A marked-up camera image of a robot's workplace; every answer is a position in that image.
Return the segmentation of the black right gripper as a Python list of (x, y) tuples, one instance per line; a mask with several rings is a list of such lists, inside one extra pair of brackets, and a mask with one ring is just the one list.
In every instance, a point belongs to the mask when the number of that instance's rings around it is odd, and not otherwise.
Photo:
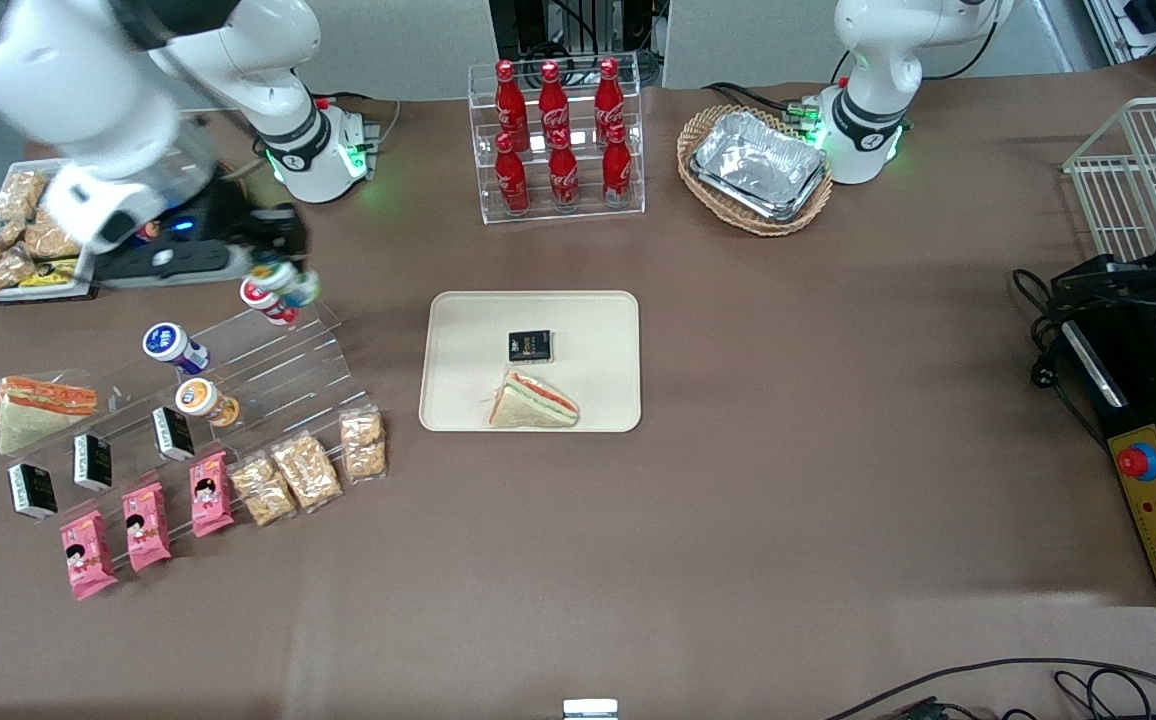
[(291, 263), (307, 269), (307, 228), (292, 205), (254, 208), (238, 181), (212, 178), (181, 205), (181, 266), (254, 268)]

